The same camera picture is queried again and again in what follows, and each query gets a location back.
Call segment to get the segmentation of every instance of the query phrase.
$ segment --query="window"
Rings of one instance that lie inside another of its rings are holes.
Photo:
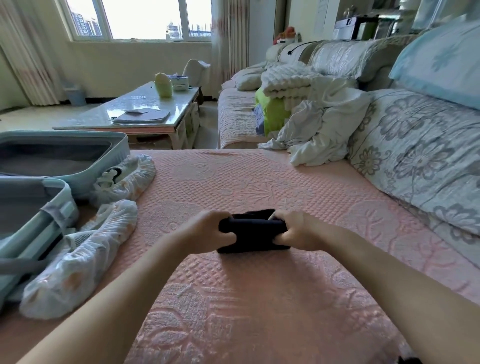
[[[209,41],[211,0],[59,0],[75,40]]]

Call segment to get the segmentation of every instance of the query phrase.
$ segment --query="green blanket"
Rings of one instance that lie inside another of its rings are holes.
[[[255,92],[255,106],[262,105],[264,111],[265,136],[283,128],[285,119],[289,119],[291,112],[285,110],[283,99],[265,96],[259,88]]]

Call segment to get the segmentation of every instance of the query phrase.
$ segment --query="light blue trash can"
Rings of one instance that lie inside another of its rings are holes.
[[[79,86],[66,87],[64,90],[72,106],[85,106],[87,104],[85,92]]]

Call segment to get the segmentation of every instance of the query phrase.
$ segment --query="plastic bag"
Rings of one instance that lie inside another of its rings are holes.
[[[137,217],[137,204],[133,201],[102,206],[97,216],[81,229],[89,231],[103,220],[98,230],[74,250],[75,239],[63,239],[52,263],[25,287],[20,313],[47,320],[62,317],[80,306],[94,292],[120,245],[132,234]]]
[[[155,164],[150,156],[128,156],[97,179],[90,203],[99,207],[123,199],[135,201],[152,183],[155,174]]]

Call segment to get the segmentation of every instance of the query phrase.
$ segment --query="black cord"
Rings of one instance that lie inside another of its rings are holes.
[[[297,45],[294,49],[289,50],[289,51],[287,52],[287,54],[288,54],[289,56],[291,56],[291,55],[292,55],[292,52],[293,52],[294,50],[296,50],[298,47],[304,46],[305,44],[316,43],[316,42],[318,42],[318,40],[314,40],[313,42],[307,42],[307,43],[299,44],[299,45]]]

